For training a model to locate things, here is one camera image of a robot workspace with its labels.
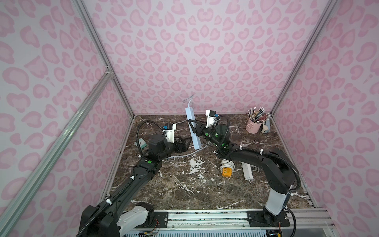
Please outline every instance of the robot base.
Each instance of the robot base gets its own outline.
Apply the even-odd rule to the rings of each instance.
[[[285,211],[282,211],[274,218],[270,215],[270,224],[265,220],[265,215],[269,215],[269,213],[264,210],[247,211],[247,220],[250,227],[277,227],[279,226],[279,222],[280,226],[290,226],[290,221],[288,220],[287,213]]]

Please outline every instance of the light blue power strip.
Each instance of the light blue power strip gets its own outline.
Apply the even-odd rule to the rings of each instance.
[[[195,114],[193,113],[192,107],[186,108],[186,114],[187,114],[187,120],[189,120],[189,119],[195,120]],[[195,133],[192,132],[191,126],[189,124],[188,124],[188,126],[189,126],[189,131],[191,132],[191,136],[192,136],[193,147],[195,150],[198,150],[201,148],[200,138],[198,136],[196,136]]]

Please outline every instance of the coiled white cable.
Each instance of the coiled white cable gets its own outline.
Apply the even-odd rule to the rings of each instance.
[[[234,171],[234,168],[235,168],[233,161],[231,161],[231,160],[226,160],[226,159],[221,160],[221,166],[220,166],[220,170],[221,170],[221,172],[222,172],[222,169],[223,169],[224,167],[226,167],[226,168],[231,168],[231,169],[232,169],[232,172]]]

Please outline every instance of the brown marble surface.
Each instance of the brown marble surface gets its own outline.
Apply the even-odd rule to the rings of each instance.
[[[245,130],[247,115],[228,115],[230,118],[230,140],[235,143],[243,142],[248,147],[270,151],[279,148],[284,151],[283,145],[273,125],[268,134],[258,132],[249,134]],[[166,122],[176,123],[186,119],[184,115],[167,116],[137,116],[126,143],[111,192],[113,192],[126,178],[129,178],[132,167],[139,160],[138,150],[134,145],[136,127],[142,120],[153,120],[162,126]],[[206,120],[205,115],[197,115],[197,120]],[[149,136],[159,132],[154,125],[145,124],[140,129],[140,138],[145,141]],[[190,136],[188,123],[177,124],[175,136]],[[160,172],[144,186],[134,197],[127,209],[133,208],[133,203],[139,201],[154,205],[156,210],[167,209],[216,209],[220,207],[233,209],[262,208],[268,198],[269,185],[262,172],[253,171],[254,180],[244,179],[241,163],[235,162],[235,170],[231,178],[221,176],[220,161],[214,155],[215,146],[197,152],[184,158],[165,160]],[[188,152],[194,151],[191,143]],[[196,171],[191,169],[190,162],[199,164]],[[293,196],[289,203],[290,208],[308,208],[308,201]]]

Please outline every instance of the white power strip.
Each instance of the white power strip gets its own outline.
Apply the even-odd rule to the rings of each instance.
[[[245,176],[245,180],[254,180],[253,173],[251,172],[250,164],[241,162],[242,169],[243,169],[243,175]]]

